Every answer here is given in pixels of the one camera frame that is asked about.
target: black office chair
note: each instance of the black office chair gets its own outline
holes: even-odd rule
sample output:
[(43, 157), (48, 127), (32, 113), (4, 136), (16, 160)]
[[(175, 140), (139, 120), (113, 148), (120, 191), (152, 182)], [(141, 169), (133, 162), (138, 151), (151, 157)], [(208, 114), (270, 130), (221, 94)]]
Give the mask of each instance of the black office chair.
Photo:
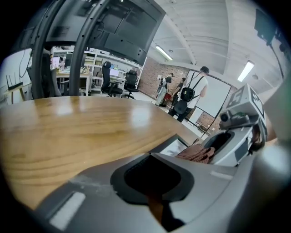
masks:
[(108, 61), (104, 62), (102, 66), (103, 84), (101, 91), (107, 93), (110, 97), (112, 95), (115, 97), (116, 94), (122, 94), (122, 89), (117, 87), (118, 84), (110, 82), (110, 67), (111, 63)]
[(126, 78), (126, 81), (125, 81), (124, 89), (127, 90), (129, 94), (124, 95), (124, 96), (126, 96), (128, 99), (132, 98), (135, 100), (135, 98), (131, 96), (131, 94), (133, 92), (139, 92), (139, 90), (135, 88), (136, 81), (137, 81), (136, 71), (130, 70), (128, 73), (126, 73), (125, 78)]

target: jeans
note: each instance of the jeans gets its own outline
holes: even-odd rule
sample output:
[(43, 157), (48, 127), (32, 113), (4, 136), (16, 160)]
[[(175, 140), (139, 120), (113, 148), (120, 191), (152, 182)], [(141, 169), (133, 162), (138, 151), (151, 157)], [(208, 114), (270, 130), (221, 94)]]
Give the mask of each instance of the jeans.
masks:
[[(189, 112), (191, 112), (191, 110), (192, 108), (186, 108), (185, 112), (178, 116), (177, 120), (182, 122), (185, 119), (185, 117), (189, 114)], [(173, 117), (176, 113), (177, 112), (174, 110), (174, 108), (172, 108), (171, 110), (169, 110), (168, 114)]]
[(167, 89), (163, 86), (161, 93), (158, 95), (158, 98), (156, 100), (156, 105), (160, 105), (164, 101), (164, 97), (167, 93)]

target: black frame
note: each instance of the black frame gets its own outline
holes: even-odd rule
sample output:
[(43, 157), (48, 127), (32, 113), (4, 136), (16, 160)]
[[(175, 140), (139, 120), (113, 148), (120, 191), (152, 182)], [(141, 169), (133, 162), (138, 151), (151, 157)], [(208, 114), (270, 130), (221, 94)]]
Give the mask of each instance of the black frame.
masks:
[(31, 64), (31, 88), (34, 99), (41, 99), (44, 97), (41, 88), (41, 66), (42, 66), (42, 53), (44, 49), (45, 40), (50, 30), (55, 16), (63, 5), (65, 0), (55, 1), (48, 8), (40, 21), (38, 32), (35, 38), (35, 43), (32, 49), (32, 64)]
[(79, 80), (80, 80), (80, 68), (82, 64), (83, 54), (87, 45), (87, 42), (90, 38), (90, 35), (94, 29), (96, 22), (99, 19), (99, 16), (106, 8), (110, 0), (100, 0), (100, 2), (93, 8), (87, 17), (82, 29), (78, 35), (72, 61), (70, 68), (70, 78), (69, 78), (69, 95), (78, 96), (79, 95)]

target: cable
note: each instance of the cable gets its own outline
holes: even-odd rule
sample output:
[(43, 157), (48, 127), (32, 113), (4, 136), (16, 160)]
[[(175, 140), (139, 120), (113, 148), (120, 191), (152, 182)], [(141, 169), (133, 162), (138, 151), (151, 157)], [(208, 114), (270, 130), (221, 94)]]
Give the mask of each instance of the cable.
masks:
[(23, 58), (24, 58), (25, 52), (26, 52), (26, 50), (27, 50), (27, 47), (28, 47), (28, 43), (27, 43), (27, 45), (26, 45), (26, 48), (24, 49), (23, 56), (22, 56), (21, 61), (20, 61), (20, 63), (19, 63), (19, 68), (18, 68), (19, 78), (23, 78), (23, 77), (24, 77), (24, 75), (25, 75), (25, 73), (27, 72), (27, 69), (28, 69), (29, 61), (30, 61), (30, 59), (31, 59), (32, 50), (31, 50), (30, 57), (29, 57), (29, 59), (28, 59), (27, 65), (26, 65), (26, 69), (25, 69), (23, 75), (21, 75), (21, 74), (20, 74), (20, 67), (21, 67), (21, 63), (22, 63), (22, 60), (23, 60)]
[(279, 61), (279, 58), (278, 58), (278, 56), (277, 56), (277, 54), (276, 54), (276, 52), (275, 52), (275, 50), (274, 50), (272, 44), (270, 44), (269, 46), (270, 46), (271, 50), (273, 51), (273, 53), (274, 53), (274, 55), (275, 55), (275, 57), (276, 57), (276, 60), (277, 60), (277, 62), (278, 62), (278, 65), (279, 65), (279, 69), (280, 69), (280, 73), (281, 73), (282, 79), (284, 79), (284, 74), (283, 74), (283, 70), (282, 70), (282, 66), (281, 66), (281, 63), (280, 63), (280, 61)]
[(97, 37), (94, 38), (94, 40), (97, 39), (103, 33), (103, 31), (104, 31), (105, 24), (103, 23), (103, 21), (101, 21), (100, 23), (103, 24), (103, 29), (102, 29), (101, 33)]
[(253, 141), (253, 139), (251, 137), (246, 137), (246, 138), (249, 138), (251, 140), (251, 142), (255, 142), (255, 141)]

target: white t-shirt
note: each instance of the white t-shirt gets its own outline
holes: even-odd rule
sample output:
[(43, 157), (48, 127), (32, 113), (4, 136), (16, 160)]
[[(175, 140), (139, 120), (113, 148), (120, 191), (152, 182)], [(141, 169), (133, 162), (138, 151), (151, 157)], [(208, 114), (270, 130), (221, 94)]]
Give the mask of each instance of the white t-shirt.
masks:
[[(189, 86), (189, 83), (190, 83), (190, 81), (191, 81), (191, 78), (189, 77), (189, 78), (187, 79), (187, 83), (184, 83), (184, 85), (183, 85), (181, 91), (183, 90), (184, 87), (193, 88), (193, 87), (196, 85), (196, 83), (197, 83), (197, 82), (199, 81), (199, 79), (201, 79), (201, 77), (202, 77), (202, 75), (198, 75), (196, 78), (194, 78), (196, 75), (197, 75), (197, 74), (194, 74), (194, 76), (193, 76), (193, 80), (192, 80), (190, 86)], [(205, 86), (207, 86), (207, 85), (208, 85), (208, 81), (207, 81), (206, 77), (203, 77), (203, 78), (200, 80), (200, 82), (198, 83), (198, 85), (194, 88), (195, 96), (199, 96), (200, 93), (201, 93), (201, 91), (203, 90), (203, 88), (204, 88)], [(193, 108), (195, 107), (196, 103), (198, 102), (199, 98), (200, 98), (200, 97), (196, 97), (195, 99), (189, 101), (189, 102), (187, 103), (188, 108), (192, 108), (192, 109), (193, 109)]]

